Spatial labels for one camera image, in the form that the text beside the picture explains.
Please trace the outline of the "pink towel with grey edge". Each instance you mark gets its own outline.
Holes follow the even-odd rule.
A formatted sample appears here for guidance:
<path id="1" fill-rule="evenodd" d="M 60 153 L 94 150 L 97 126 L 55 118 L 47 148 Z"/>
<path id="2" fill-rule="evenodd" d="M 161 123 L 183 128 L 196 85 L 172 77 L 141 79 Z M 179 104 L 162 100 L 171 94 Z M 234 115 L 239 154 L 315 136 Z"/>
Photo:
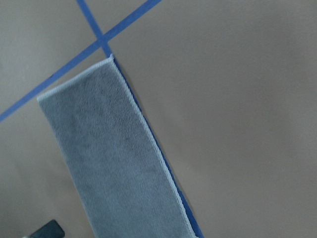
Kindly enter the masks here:
<path id="1" fill-rule="evenodd" d="M 195 237 L 162 153 L 113 57 L 38 102 L 95 237 Z"/>

